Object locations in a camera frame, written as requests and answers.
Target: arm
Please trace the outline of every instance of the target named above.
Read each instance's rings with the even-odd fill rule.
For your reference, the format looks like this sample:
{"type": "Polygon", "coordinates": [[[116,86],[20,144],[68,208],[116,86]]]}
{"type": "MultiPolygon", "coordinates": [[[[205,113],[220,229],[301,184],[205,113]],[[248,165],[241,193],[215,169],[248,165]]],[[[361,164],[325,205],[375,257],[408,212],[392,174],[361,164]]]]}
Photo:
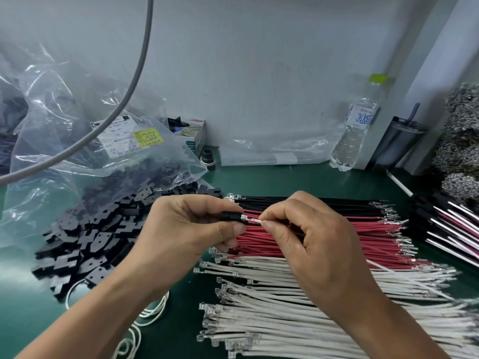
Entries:
{"type": "Polygon", "coordinates": [[[379,288],[353,226],[302,191],[260,216],[304,293],[371,359],[450,359],[402,307],[379,288]],[[285,225],[305,233],[303,243],[285,225]]]}
{"type": "Polygon", "coordinates": [[[237,245],[236,235],[246,227],[214,222],[222,211],[243,210],[207,195],[157,199],[130,254],[17,359],[110,357],[139,313],[179,281],[208,247],[237,245]]]}

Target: cardboard box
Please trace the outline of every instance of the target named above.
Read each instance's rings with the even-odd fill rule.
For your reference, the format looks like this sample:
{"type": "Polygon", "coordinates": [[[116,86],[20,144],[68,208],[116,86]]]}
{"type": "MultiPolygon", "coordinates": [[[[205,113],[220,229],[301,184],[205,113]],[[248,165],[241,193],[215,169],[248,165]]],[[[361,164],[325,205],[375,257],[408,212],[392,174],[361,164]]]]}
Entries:
{"type": "Polygon", "coordinates": [[[206,138],[206,121],[203,120],[182,120],[188,123],[189,127],[177,127],[174,134],[184,139],[186,145],[199,158],[206,138]]]}

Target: green work surface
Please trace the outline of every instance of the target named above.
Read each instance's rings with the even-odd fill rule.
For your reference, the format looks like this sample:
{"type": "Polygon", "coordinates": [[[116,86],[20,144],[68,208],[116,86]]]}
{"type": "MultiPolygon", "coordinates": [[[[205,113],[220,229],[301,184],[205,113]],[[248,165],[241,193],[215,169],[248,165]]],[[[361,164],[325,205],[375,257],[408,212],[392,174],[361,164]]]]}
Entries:
{"type": "MultiPolygon", "coordinates": [[[[224,193],[287,196],[305,190],[318,197],[350,199],[387,199],[407,212],[407,196],[389,178],[353,170],[341,173],[327,163],[296,166],[220,167],[204,176],[224,193]]],[[[455,297],[479,296],[479,275],[470,267],[431,247],[420,245],[420,257],[448,263],[464,273],[454,282],[455,297]]],[[[14,357],[65,310],[48,289],[30,273],[34,259],[18,248],[0,249],[0,347],[2,358],[14,357]]],[[[137,358],[226,358],[224,346],[213,348],[209,340],[198,343],[202,329],[201,302],[218,302],[214,294],[216,278],[189,273],[171,288],[164,316],[141,329],[143,339],[137,358]]],[[[73,301],[87,292],[79,288],[73,301]]]]}

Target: white sticker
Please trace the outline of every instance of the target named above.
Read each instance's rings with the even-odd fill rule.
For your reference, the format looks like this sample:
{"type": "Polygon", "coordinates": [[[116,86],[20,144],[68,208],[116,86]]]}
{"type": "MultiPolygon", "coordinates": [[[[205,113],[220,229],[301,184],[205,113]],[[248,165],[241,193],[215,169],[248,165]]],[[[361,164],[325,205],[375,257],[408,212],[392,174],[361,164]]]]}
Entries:
{"type": "MultiPolygon", "coordinates": [[[[91,122],[92,127],[97,128],[103,121],[91,122]]],[[[98,139],[105,148],[110,158],[116,158],[132,152],[140,151],[149,146],[141,147],[133,135],[137,129],[136,122],[129,116],[119,116],[100,133],[98,139]]]]}
{"type": "Polygon", "coordinates": [[[292,152],[281,152],[279,154],[273,154],[276,157],[275,165],[296,165],[298,159],[292,152]]]}
{"type": "Polygon", "coordinates": [[[346,118],[346,125],[365,130],[374,117],[375,110],[351,104],[346,118]]]}

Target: water bottle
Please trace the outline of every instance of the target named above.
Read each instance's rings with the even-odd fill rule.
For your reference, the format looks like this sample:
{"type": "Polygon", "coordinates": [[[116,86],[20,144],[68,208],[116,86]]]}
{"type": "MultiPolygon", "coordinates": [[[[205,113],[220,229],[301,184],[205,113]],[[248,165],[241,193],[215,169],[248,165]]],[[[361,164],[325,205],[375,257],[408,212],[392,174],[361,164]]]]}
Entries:
{"type": "Polygon", "coordinates": [[[364,90],[364,97],[349,106],[344,123],[346,131],[332,151],[331,167],[338,168],[340,171],[348,171],[355,165],[369,123],[383,97],[382,84],[386,79],[387,75],[385,74],[373,74],[364,90]]]}

